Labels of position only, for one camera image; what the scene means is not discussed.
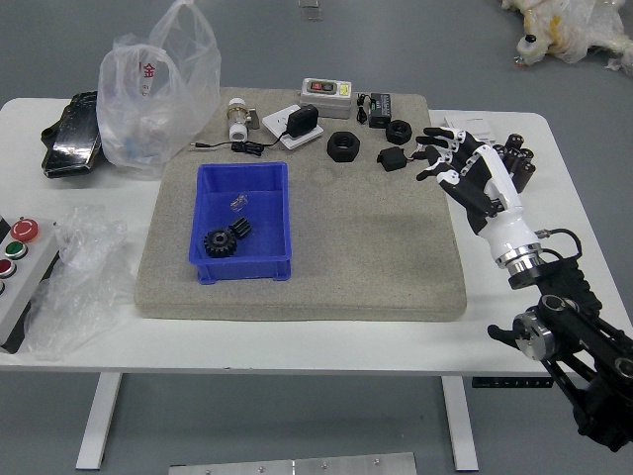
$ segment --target small black box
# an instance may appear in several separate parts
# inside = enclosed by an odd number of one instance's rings
[[[399,170],[407,166],[405,151],[399,146],[392,146],[391,148],[380,150],[376,161],[383,165],[385,171]]]
[[[386,129],[392,121],[392,96],[372,92],[369,96],[369,127]]]

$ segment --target black cable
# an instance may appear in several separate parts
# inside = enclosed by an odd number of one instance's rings
[[[264,148],[277,144],[281,140],[281,137],[283,137],[287,133],[288,132],[284,132],[272,143],[259,143],[259,142],[246,141],[246,142],[220,142],[220,143],[208,144],[208,143],[203,143],[203,142],[194,142],[192,143],[192,146],[194,146],[195,148],[215,148],[217,146],[228,145],[230,143],[230,149],[235,152],[248,153],[250,155],[261,156],[261,154],[264,151]]]
[[[356,120],[362,125],[367,122],[367,113],[363,106],[365,104],[365,98],[367,94],[358,94],[358,99],[356,100],[356,105],[358,106],[358,114],[356,114]]]
[[[548,254],[552,254],[554,256],[556,256],[559,260],[564,260],[565,257],[563,257],[563,255],[557,251],[555,251],[554,249],[548,249],[547,247],[543,247],[543,249],[541,249],[542,252],[548,253]]]
[[[578,254],[576,254],[576,258],[580,258],[583,256],[583,244],[576,234],[570,230],[566,230],[565,228],[557,228],[555,230],[549,230],[551,235],[563,234],[571,237],[576,243],[576,249],[578,250]]]

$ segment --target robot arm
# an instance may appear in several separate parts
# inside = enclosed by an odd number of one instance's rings
[[[633,440],[633,340],[599,317],[602,304],[579,269],[580,240],[568,230],[534,233],[523,221],[523,207],[497,152],[464,131],[424,129],[427,137],[414,158],[429,165],[417,175],[435,176],[451,197],[467,210],[473,232],[490,245],[493,259],[510,274],[512,289],[536,285],[538,304],[515,317],[512,330],[490,326],[490,337],[541,361],[574,407],[579,433],[612,451]],[[539,239],[565,233],[578,253],[563,257],[545,250]],[[556,256],[546,262],[542,252]],[[576,354],[586,351],[594,369]],[[582,376],[579,389],[559,363]]]

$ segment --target table leg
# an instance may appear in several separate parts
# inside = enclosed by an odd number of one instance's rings
[[[451,432],[453,458],[457,471],[479,471],[475,442],[468,415],[464,380],[461,376],[442,376],[444,402]]]
[[[76,468],[78,470],[99,470],[101,468],[103,451],[106,448],[108,430],[117,403],[122,376],[122,373],[101,373],[99,376],[88,424],[77,457]]]

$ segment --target gray floor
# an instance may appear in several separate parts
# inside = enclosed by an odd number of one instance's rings
[[[170,3],[4,0],[0,104],[95,89],[112,39],[146,35]],[[295,0],[200,4],[226,86],[342,78],[357,90],[422,94],[433,109],[543,115],[633,315],[633,78],[605,70],[604,53],[518,70],[522,19],[493,0],[323,0],[320,23],[302,21]],[[621,14],[633,34],[633,6]],[[97,377],[0,373],[0,473],[73,473]],[[557,390],[468,388],[467,397],[482,474],[631,473],[633,448],[612,454],[577,435]],[[397,451],[415,453],[420,475],[453,473],[437,378],[127,375],[102,472]]]

